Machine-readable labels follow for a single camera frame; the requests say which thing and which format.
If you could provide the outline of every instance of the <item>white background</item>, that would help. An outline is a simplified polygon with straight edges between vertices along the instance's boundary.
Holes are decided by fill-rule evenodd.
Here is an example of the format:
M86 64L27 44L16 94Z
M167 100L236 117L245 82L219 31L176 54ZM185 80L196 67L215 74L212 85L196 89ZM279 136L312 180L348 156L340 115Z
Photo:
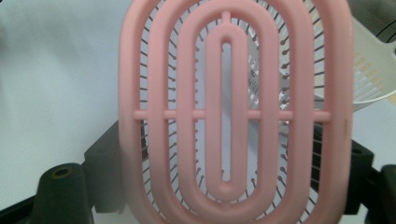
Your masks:
M82 163L117 120L118 38L129 4L0 3L0 210L34 195L49 168ZM395 130L389 101L354 114L354 139L375 153L375 168L396 163ZM341 223L362 223L364 213ZM95 215L95 223L116 219Z

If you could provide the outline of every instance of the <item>pink brush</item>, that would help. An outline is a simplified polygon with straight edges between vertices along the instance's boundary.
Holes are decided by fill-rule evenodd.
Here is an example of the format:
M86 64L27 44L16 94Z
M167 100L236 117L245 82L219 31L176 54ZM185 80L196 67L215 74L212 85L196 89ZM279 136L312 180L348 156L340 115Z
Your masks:
M287 110L279 108L279 31L265 7L252 0L132 2L120 35L120 145L129 205L141 223L298 222L310 194L314 122L324 124L320 183L318 200L304 223L339 220L346 202L350 160L351 15L346 0L312 2L321 17L326 46L321 110L314 108L315 35L303 1L266 1L279 13L289 32ZM260 43L260 103L256 109L248 106L249 37L239 20L255 30ZM205 46L205 61L201 62L205 71L199 80L197 41ZM221 165L224 44L231 46L227 180ZM203 108L196 102L200 82L205 84L200 90L205 90ZM259 126L253 163L248 159L250 120L256 120ZM197 138L200 121L205 127L198 129L203 134ZM280 121L289 124L287 184L279 204L268 212L278 190ZM147 136L141 136L141 125ZM147 160L142 159L142 148L146 149L142 138L148 139ZM196 141L203 142L199 152ZM255 175L250 166L255 167L257 175L248 193L248 180Z

